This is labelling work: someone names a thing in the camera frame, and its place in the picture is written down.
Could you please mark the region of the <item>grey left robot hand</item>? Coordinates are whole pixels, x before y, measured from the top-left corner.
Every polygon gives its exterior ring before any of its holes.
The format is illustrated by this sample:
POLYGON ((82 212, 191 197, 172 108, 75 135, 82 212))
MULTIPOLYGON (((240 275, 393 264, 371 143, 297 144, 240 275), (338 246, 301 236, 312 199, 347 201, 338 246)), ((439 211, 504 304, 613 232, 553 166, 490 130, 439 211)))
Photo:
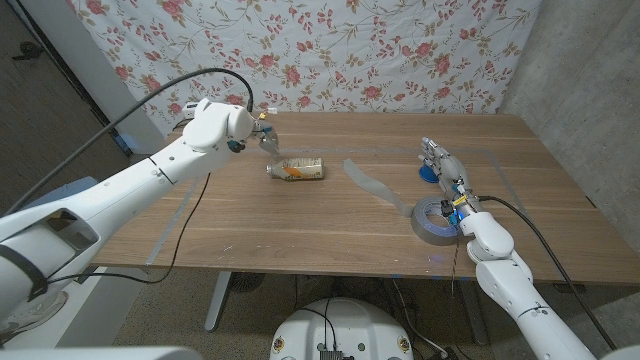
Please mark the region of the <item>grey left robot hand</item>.
POLYGON ((256 126, 256 136, 259 138, 259 146, 274 157, 279 155, 279 139, 275 128, 264 121, 256 126))

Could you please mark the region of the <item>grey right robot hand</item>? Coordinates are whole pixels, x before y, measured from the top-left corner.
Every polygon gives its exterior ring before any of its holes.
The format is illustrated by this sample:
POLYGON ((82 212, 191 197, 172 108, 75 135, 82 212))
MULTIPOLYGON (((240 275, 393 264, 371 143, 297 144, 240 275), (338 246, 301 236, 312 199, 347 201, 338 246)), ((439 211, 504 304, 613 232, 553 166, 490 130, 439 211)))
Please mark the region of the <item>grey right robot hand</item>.
POLYGON ((451 207, 463 217, 483 212, 484 209, 478 197, 473 194, 469 176, 461 161, 427 137, 422 138, 421 147, 423 154, 419 159, 436 176, 451 207))

